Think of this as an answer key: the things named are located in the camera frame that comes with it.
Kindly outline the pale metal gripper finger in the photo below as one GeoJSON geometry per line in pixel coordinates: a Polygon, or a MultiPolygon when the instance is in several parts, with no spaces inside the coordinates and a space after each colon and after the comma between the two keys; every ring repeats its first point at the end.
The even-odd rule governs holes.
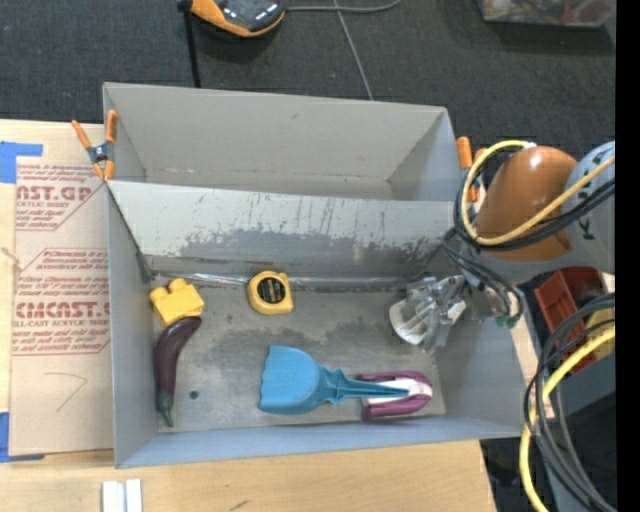
{"type": "Polygon", "coordinates": [[[453,304],[465,284],[461,274],[446,276],[440,280],[426,276],[407,286],[407,300],[413,304],[435,304],[449,306],[453,304]]]}
{"type": "Polygon", "coordinates": [[[454,304],[445,313],[433,312],[426,322],[426,331],[421,342],[424,352],[435,352],[446,345],[452,327],[466,311],[465,304],[454,304]]]}

